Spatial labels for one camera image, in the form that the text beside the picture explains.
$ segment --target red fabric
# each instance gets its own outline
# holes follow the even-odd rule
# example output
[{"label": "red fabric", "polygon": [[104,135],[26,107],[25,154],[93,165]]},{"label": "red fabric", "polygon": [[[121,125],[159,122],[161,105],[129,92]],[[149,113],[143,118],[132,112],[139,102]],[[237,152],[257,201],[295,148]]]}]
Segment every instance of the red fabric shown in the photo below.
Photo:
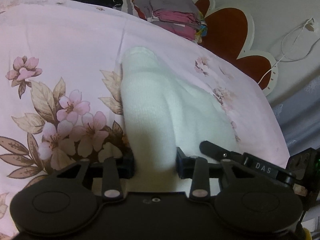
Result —
[{"label": "red fabric", "polygon": [[147,20],[146,17],[145,17],[145,15],[143,14],[143,12],[140,11],[140,9],[139,9],[137,6],[134,5],[134,8],[135,8],[135,10],[136,10],[137,13],[138,13],[139,18],[141,18],[141,19],[143,19],[143,20]]}]

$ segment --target round black pad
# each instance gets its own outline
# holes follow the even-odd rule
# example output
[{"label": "round black pad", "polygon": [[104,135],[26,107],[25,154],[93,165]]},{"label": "round black pad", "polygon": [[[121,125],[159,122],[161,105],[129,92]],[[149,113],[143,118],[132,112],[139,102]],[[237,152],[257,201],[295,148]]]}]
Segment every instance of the round black pad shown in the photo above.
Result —
[{"label": "round black pad", "polygon": [[238,179],[217,195],[214,207],[231,227],[253,234],[285,231],[302,214],[302,203],[291,189],[259,178]]},{"label": "round black pad", "polygon": [[45,179],[17,193],[10,213],[19,230],[56,235],[75,230],[97,211],[95,195],[71,179]]}]

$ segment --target red heart decoration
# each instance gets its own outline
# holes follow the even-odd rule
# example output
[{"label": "red heart decoration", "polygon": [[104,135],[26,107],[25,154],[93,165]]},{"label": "red heart decoration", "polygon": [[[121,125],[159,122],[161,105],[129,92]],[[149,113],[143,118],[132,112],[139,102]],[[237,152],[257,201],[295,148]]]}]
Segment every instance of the red heart decoration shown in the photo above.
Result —
[{"label": "red heart decoration", "polygon": [[[198,0],[196,6],[205,15],[209,9],[209,0]],[[243,73],[259,82],[271,68],[270,61],[263,56],[247,56],[237,59],[247,38],[248,22],[245,14],[237,8],[224,8],[205,18],[207,35],[202,37],[201,46],[228,61]],[[260,82],[263,90],[270,81],[269,72]]]}]

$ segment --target white wire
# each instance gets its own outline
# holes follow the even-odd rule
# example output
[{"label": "white wire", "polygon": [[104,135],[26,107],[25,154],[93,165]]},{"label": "white wire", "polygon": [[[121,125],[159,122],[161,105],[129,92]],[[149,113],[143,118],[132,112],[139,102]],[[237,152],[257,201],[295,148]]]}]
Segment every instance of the white wire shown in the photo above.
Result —
[{"label": "white wire", "polygon": [[[308,19],[304,24],[301,24],[301,25],[299,25],[298,27],[294,28],[292,31],[290,31],[290,32],[282,39],[282,41],[281,41],[281,52],[282,52],[283,56],[281,57],[281,59],[279,59],[279,60],[262,76],[262,78],[261,78],[260,81],[258,82],[258,85],[261,83],[261,81],[263,80],[263,78],[272,70],[272,68],[274,68],[284,57],[287,58],[285,55],[288,54],[289,52],[291,52],[291,50],[293,49],[293,45],[295,44],[296,40],[298,39],[298,37],[299,37],[300,34],[302,33],[303,29],[306,27],[306,25],[307,25],[311,20],[313,20],[313,19],[310,18],[310,19]],[[291,34],[292,32],[294,32],[294,31],[296,31],[296,30],[298,30],[298,29],[301,28],[301,27],[302,27],[302,29],[301,29],[299,35],[294,39],[290,50],[287,51],[286,53],[283,53],[282,44],[283,44],[284,39],[285,39],[289,34]],[[317,40],[317,41],[311,46],[311,49],[310,49],[310,51],[308,52],[308,54],[307,54],[305,57],[301,58],[301,59],[304,59],[304,58],[306,58],[307,56],[309,56],[309,54],[310,54],[310,52],[312,51],[313,47],[315,46],[315,44],[316,44],[319,40]]]}]

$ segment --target white cable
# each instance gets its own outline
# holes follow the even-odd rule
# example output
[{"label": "white cable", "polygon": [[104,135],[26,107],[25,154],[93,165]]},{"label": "white cable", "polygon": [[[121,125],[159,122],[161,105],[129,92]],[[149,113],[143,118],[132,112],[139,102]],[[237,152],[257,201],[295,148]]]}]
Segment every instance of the white cable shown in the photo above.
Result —
[{"label": "white cable", "polygon": [[[312,18],[310,18],[309,20],[307,20],[304,24],[301,24],[299,25],[298,27],[294,28],[292,31],[290,31],[281,41],[281,52],[283,54],[283,56],[281,57],[281,59],[279,59],[263,76],[262,78],[260,79],[260,81],[258,82],[258,85],[261,83],[261,81],[263,80],[263,78],[272,70],[272,68],[274,68],[284,57],[286,57],[285,55],[288,54],[289,52],[291,52],[291,50],[293,49],[293,45],[295,44],[296,40],[298,39],[298,37],[300,36],[300,34],[302,33],[303,29],[306,27],[306,25],[312,20]],[[292,43],[292,46],[290,48],[290,50],[286,53],[283,53],[283,50],[282,50],[282,44],[283,44],[283,41],[284,39],[289,35],[291,34],[292,32],[294,32],[295,30],[298,30],[300,27],[302,27],[299,35],[294,39],[293,43]],[[308,54],[303,57],[303,58],[300,58],[298,60],[302,60],[302,59],[305,59],[307,56],[309,56],[309,54],[311,53],[311,51],[313,50],[313,47],[315,46],[315,44],[319,41],[317,40],[312,46],[311,46],[311,49],[310,51],[308,52]]]},{"label": "white cable", "polygon": [[314,42],[314,43],[311,45],[310,50],[308,51],[308,53],[307,53],[305,56],[300,57],[300,58],[296,58],[296,59],[289,58],[289,57],[285,57],[285,58],[288,59],[288,60],[281,60],[281,62],[295,62],[295,61],[300,61],[300,60],[303,60],[303,59],[307,58],[307,57],[310,55],[310,53],[313,51],[313,49],[314,49],[315,45],[318,43],[318,41],[320,41],[320,38],[317,39],[316,42]]}]

